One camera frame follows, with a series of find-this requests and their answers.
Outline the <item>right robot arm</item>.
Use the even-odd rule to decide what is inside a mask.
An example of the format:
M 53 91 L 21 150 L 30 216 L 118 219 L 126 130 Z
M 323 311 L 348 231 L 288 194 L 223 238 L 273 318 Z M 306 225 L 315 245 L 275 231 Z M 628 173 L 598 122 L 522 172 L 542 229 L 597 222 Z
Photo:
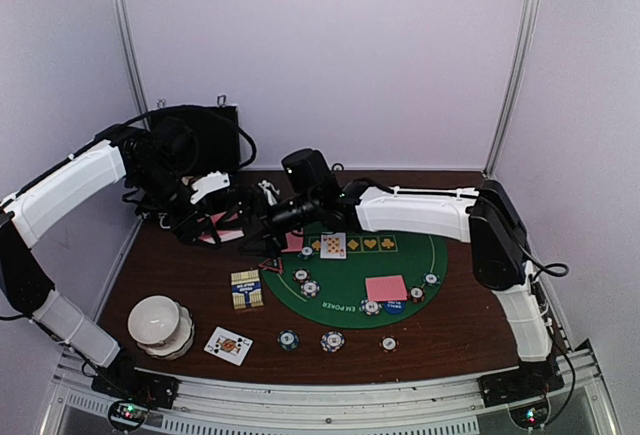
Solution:
M 534 257 L 500 183 L 437 190 L 388 187 L 370 178 L 338 186 L 330 178 L 274 204 L 260 188 L 247 188 L 230 211 L 242 222 L 261 223 L 258 238 L 270 257 L 283 250 L 286 233 L 313 223 L 337 232 L 406 232 L 469 244 L 474 277 L 498 299 L 516 341 L 513 388 L 530 397 L 555 375 L 553 338 L 534 285 L 541 274 L 565 276 L 569 268 Z

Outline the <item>red card being dealt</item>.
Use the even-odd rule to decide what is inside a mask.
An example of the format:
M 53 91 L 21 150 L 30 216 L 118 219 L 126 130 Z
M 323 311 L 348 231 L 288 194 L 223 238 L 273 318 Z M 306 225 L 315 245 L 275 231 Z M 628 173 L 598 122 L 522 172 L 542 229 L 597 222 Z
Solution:
M 285 237 L 286 247 L 281 250 L 282 253 L 299 253 L 304 247 L 304 237 L 287 233 Z

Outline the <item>triangular all-in button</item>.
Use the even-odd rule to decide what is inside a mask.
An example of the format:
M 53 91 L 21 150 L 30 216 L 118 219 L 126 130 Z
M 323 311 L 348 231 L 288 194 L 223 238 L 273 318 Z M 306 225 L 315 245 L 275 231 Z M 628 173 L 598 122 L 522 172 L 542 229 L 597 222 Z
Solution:
M 258 265 L 260 270 L 281 275 L 283 273 L 283 263 L 280 257 L 269 258 Z

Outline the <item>blue white chips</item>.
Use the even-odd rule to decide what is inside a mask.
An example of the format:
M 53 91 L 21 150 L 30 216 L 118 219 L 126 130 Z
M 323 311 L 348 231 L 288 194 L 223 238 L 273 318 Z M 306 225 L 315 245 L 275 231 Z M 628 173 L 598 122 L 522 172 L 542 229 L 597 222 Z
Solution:
M 376 301 L 363 299 L 360 303 L 360 309 L 367 316 L 375 316 L 380 313 L 381 306 Z
M 300 285 L 300 288 L 301 288 L 302 295 L 306 298 L 314 298 L 321 291 L 320 284 L 315 280 L 305 281 L 303 284 Z

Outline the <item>green chips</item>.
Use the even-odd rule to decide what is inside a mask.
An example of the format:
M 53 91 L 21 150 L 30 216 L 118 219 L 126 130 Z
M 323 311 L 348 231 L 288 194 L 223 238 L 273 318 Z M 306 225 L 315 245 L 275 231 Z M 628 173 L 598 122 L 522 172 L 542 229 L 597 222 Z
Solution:
M 425 273 L 423 276 L 423 284 L 427 287 L 435 287 L 441 284 L 440 278 L 434 273 Z
M 298 258 L 301 260 L 308 260 L 314 255 L 314 249 L 310 246 L 303 246 L 298 253 Z

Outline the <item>red cards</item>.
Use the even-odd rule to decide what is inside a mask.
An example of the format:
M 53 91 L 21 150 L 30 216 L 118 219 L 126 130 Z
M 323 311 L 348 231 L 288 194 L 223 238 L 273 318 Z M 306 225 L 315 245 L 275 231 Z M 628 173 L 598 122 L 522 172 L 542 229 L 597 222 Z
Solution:
M 377 276 L 365 279 L 367 298 L 376 302 L 405 301 L 407 287 L 402 275 Z

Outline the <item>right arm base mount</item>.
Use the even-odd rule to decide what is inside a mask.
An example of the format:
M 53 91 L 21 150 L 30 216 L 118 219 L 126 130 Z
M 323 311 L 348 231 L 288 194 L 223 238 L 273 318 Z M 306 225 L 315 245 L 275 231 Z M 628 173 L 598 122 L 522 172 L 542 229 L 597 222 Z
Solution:
M 542 397 L 565 386 L 564 379 L 559 374 L 523 368 L 481 376 L 478 384 L 485 407 Z

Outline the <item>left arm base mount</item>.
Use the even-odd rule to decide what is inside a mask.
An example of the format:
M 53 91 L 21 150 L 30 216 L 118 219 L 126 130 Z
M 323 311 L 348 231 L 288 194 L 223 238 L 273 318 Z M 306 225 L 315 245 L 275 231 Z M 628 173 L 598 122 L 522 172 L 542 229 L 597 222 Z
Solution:
M 131 400 L 151 409 L 172 409 L 179 384 L 175 377 L 135 370 L 130 377 L 99 373 L 93 378 L 91 389 L 114 398 Z

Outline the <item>blue white poker chip stack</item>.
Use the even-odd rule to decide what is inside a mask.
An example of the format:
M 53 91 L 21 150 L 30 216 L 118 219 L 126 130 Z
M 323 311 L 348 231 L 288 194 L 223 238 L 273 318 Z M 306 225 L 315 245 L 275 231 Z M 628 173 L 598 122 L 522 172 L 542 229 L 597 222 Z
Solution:
M 321 336 L 321 348 L 327 353 L 335 353 L 345 345 L 345 336 L 338 331 L 328 331 Z

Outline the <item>green poker chip stack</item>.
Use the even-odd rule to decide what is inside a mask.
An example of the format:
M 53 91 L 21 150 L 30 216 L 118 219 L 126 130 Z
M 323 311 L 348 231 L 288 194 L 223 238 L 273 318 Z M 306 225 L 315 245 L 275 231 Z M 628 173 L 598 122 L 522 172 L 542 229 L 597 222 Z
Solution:
M 299 347 L 300 339 L 296 332 L 283 330 L 278 334 L 277 342 L 285 351 L 292 351 Z

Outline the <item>blue small blind button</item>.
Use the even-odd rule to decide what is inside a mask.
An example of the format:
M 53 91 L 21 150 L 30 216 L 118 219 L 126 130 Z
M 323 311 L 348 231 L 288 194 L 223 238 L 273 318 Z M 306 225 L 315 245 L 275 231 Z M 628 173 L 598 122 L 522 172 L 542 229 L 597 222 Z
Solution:
M 382 304 L 384 310 L 390 315 L 402 314 L 406 309 L 405 301 L 387 301 Z

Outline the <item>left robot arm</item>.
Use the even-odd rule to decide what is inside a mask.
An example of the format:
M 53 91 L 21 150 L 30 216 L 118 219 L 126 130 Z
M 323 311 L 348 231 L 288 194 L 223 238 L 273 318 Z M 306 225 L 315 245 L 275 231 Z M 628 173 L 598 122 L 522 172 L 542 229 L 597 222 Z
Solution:
M 134 120 L 115 124 L 1 204 L 1 290 L 10 306 L 73 348 L 123 399 L 143 391 L 142 374 L 115 338 L 60 293 L 32 249 L 76 207 L 119 182 L 142 190 L 168 216 L 179 241 L 214 236 L 210 198 L 228 188 L 230 178 L 224 171 L 189 178 L 185 172 L 198 150 L 191 131 L 176 119 L 152 130 Z

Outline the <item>orange black poker chip stack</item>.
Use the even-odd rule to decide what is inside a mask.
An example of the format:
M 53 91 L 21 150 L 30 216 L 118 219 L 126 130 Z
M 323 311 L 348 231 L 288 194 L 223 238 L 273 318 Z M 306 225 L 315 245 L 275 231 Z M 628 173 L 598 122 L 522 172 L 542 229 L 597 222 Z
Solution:
M 379 348 L 385 353 L 394 353 L 399 348 L 399 341 L 394 336 L 383 336 L 379 340 Z

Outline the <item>orange chips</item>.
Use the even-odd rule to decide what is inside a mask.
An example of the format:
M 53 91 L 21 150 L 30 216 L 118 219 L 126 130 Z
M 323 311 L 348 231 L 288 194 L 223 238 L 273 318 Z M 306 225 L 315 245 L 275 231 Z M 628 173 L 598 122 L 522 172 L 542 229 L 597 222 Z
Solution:
M 298 284 L 304 284 L 309 281 L 310 278 L 310 272 L 303 268 L 296 269 L 292 275 L 292 279 Z
M 420 286 L 413 286 L 408 291 L 408 299 L 414 304 L 422 303 L 425 297 L 425 291 Z

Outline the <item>red backed card deck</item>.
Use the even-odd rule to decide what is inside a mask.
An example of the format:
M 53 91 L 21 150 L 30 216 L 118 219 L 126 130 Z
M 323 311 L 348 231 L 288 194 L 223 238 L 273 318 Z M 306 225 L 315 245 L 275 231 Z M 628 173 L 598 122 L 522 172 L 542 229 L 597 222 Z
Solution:
M 221 243 L 226 243 L 230 241 L 234 241 L 237 239 L 241 239 L 245 236 L 244 231 L 242 229 L 228 229 L 221 230 L 218 227 L 218 221 L 223 217 L 223 213 L 218 213 L 211 216 L 211 221 L 214 224 L 214 228 L 216 229 L 217 236 L 220 239 Z M 203 243 L 207 243 L 210 245 L 216 245 L 217 242 L 214 239 L 214 236 L 208 233 L 203 233 L 199 238 L 199 241 Z

